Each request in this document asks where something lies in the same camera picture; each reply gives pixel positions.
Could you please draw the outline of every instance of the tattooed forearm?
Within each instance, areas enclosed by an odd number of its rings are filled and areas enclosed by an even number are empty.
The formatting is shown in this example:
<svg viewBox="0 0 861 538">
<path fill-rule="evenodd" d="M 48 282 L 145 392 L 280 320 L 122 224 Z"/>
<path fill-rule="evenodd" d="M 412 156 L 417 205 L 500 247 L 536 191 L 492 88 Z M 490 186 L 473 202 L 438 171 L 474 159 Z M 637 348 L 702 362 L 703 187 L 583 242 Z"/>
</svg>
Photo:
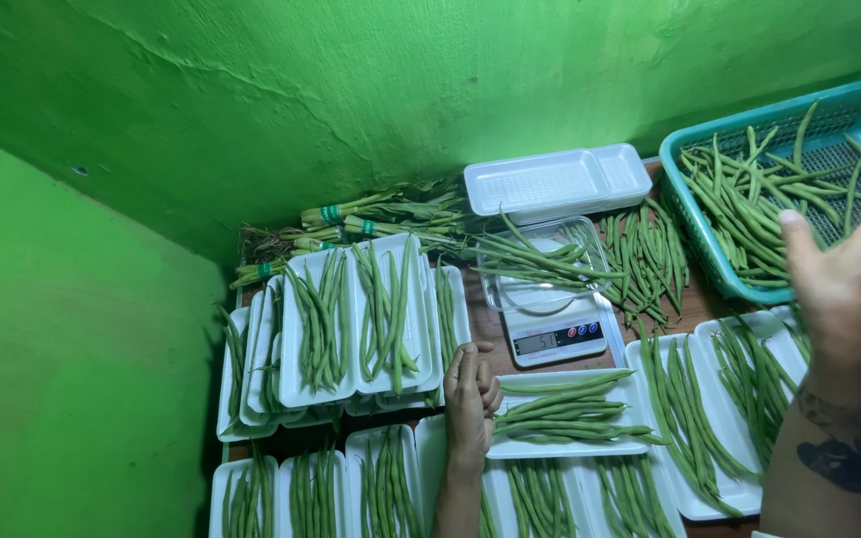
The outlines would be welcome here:
<svg viewBox="0 0 861 538">
<path fill-rule="evenodd" d="M 806 382 L 799 386 L 796 402 L 803 416 L 829 436 L 819 444 L 797 445 L 800 461 L 844 491 L 861 493 L 861 408 L 832 404 L 811 393 Z"/>
</svg>

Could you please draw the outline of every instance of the green wall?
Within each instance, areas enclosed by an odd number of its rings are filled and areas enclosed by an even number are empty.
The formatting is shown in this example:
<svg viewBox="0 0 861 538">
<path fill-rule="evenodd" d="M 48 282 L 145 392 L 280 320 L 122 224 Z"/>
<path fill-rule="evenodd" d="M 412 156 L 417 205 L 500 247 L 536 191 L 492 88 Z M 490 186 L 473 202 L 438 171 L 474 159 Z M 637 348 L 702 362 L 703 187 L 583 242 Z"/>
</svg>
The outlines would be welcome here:
<svg viewBox="0 0 861 538">
<path fill-rule="evenodd" d="M 851 0 L 0 0 L 0 146 L 221 263 L 242 220 L 489 159 L 654 154 L 855 79 Z"/>
<path fill-rule="evenodd" d="M 227 297 L 215 264 L 0 150 L 0 538 L 192 536 Z"/>
</svg>

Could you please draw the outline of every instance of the plastic basket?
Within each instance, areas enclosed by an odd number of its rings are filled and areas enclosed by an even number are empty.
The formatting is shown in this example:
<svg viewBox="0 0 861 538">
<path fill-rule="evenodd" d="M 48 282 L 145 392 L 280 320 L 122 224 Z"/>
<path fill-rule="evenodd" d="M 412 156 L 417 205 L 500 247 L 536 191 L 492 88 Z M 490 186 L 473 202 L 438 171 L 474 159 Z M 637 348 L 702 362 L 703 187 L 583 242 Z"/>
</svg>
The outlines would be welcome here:
<svg viewBox="0 0 861 538">
<path fill-rule="evenodd" d="M 660 160 L 668 179 L 668 185 L 664 186 L 665 196 L 676 214 L 682 217 L 680 220 L 687 229 L 693 251 L 724 297 L 741 297 L 760 304 L 775 304 L 792 300 L 793 292 L 790 287 L 774 289 L 747 285 L 735 274 L 709 223 L 703 217 L 700 206 L 683 180 L 680 163 L 676 160 L 680 150 L 698 145 L 712 146 L 713 134 L 717 133 L 719 151 L 737 158 L 740 153 L 744 156 L 749 154 L 749 142 L 746 138 L 748 126 L 753 126 L 760 138 L 773 127 L 779 126 L 776 136 L 767 146 L 767 151 L 781 157 L 791 156 L 796 130 L 807 109 L 816 99 L 820 102 L 807 128 L 803 145 L 803 166 L 809 170 L 818 170 L 854 163 L 859 158 L 859 152 L 846 142 L 844 133 L 861 143 L 861 82 L 680 129 L 660 145 Z M 846 169 L 825 176 L 824 179 L 846 185 L 851 174 L 852 170 Z M 861 173 L 857 190 L 861 192 Z M 846 202 L 839 198 L 832 199 L 831 205 L 843 214 Z M 859 199 L 856 199 L 853 214 L 854 224 L 860 223 Z M 812 206 L 807 211 L 807 220 L 814 229 L 822 233 L 827 244 L 833 244 L 841 237 L 841 230 L 833 226 L 825 214 Z"/>
</svg>

